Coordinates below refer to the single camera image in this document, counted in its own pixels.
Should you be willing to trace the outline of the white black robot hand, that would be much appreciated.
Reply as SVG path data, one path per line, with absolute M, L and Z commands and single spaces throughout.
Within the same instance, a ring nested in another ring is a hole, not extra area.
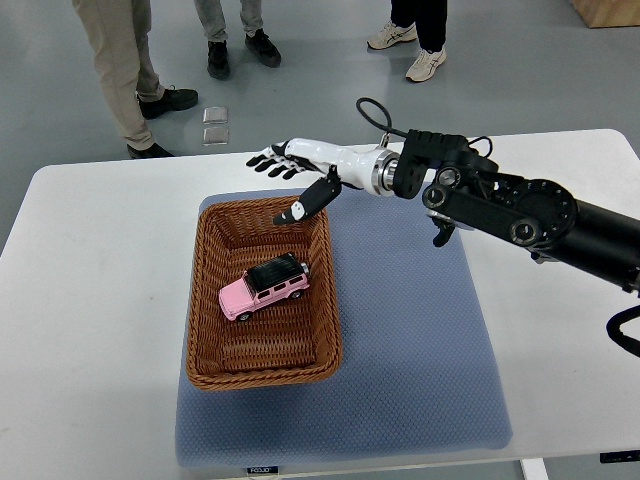
M 286 157 L 303 158 L 310 163 L 298 163 Z M 321 212 L 341 193 L 342 183 L 364 189 L 371 195 L 392 196 L 398 159 L 399 154 L 386 145 L 360 151 L 318 140 L 295 138 L 287 144 L 266 147 L 250 158 L 246 166 L 257 172 L 269 171 L 269 177 L 281 176 L 284 180 L 306 171 L 328 173 L 331 166 L 336 167 L 339 177 L 331 174 L 319 178 L 288 209 L 273 218 L 274 225 L 288 225 L 305 221 Z

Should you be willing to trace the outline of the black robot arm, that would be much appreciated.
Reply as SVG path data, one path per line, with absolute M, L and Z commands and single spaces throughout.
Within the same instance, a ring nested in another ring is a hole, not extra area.
M 320 173 L 277 225 L 305 221 L 343 187 L 376 196 L 420 197 L 444 246 L 458 225 L 528 250 L 536 261 L 555 260 L 621 287 L 639 290 L 637 220 L 579 201 L 563 186 L 500 172 L 460 135 L 411 130 L 400 152 L 386 140 L 366 152 L 317 140 L 273 144 L 248 161 L 257 172 L 285 180 Z

